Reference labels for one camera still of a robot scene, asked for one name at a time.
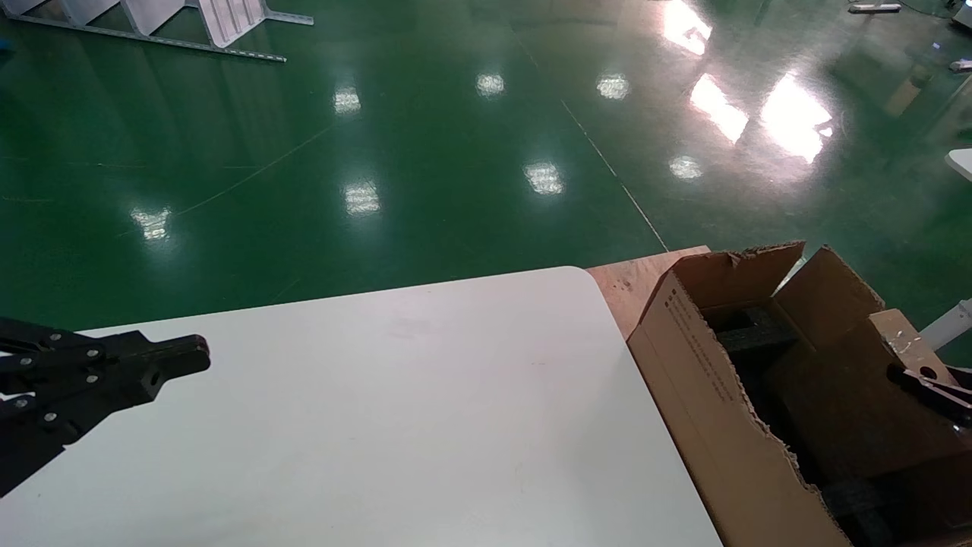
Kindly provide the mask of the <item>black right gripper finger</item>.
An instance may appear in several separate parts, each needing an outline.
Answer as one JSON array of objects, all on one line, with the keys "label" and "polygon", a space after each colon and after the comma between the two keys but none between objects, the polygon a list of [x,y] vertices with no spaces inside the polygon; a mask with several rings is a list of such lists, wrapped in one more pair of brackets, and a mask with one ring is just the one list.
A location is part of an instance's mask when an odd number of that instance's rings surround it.
[{"label": "black right gripper finger", "polygon": [[938,415],[958,427],[971,426],[970,369],[947,366],[948,378],[934,378],[934,371],[921,367],[919,372],[903,365],[888,365],[886,377]]}]

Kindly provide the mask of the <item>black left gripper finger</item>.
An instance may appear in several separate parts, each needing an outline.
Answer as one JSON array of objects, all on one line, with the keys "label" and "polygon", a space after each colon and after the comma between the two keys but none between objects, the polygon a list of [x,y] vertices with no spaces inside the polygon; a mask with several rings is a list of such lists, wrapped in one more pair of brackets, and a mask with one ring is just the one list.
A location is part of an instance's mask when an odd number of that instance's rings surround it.
[{"label": "black left gripper finger", "polygon": [[155,401],[166,375],[152,369],[125,381],[84,382],[53,401],[21,394],[2,401],[1,495],[10,495],[112,413]]},{"label": "black left gripper finger", "polygon": [[170,378],[210,367],[204,337],[148,340],[139,331],[103,337],[1,320],[2,393],[67,396],[95,388],[154,395]]}]

